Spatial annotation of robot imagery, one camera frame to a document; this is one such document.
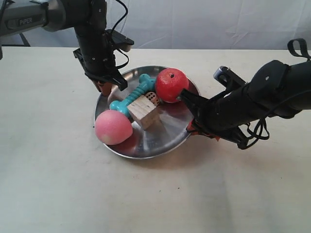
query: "wooden cube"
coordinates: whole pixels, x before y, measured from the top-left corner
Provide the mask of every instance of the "wooden cube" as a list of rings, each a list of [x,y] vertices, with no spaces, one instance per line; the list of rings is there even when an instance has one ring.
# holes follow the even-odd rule
[[[127,109],[133,120],[144,130],[148,129],[155,121],[160,119],[156,106],[145,96],[139,97],[128,105]]]

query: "stainless steel plate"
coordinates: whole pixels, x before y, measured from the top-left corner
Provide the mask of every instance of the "stainless steel plate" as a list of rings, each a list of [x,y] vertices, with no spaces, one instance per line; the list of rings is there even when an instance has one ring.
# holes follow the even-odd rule
[[[95,120],[99,114],[109,109],[112,101],[125,99],[139,85],[138,79],[141,74],[149,74],[152,78],[156,78],[165,68],[139,67],[124,73],[123,77],[128,81],[128,88],[120,91],[114,86],[108,98],[100,95],[95,110]],[[190,83],[190,91],[199,94],[196,86]],[[153,124],[146,131],[132,121],[134,133],[129,139],[116,146],[106,146],[117,155],[131,159],[153,158],[174,150],[190,136],[186,127],[193,116],[183,102],[161,104],[158,106],[158,112],[161,121]]]

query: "toy apple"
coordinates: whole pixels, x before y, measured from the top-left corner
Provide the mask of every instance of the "toy apple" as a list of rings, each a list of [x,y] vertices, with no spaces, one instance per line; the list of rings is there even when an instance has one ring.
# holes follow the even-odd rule
[[[155,92],[164,102],[176,103],[183,89],[189,88],[189,79],[175,68],[167,68],[161,71],[155,82]]]

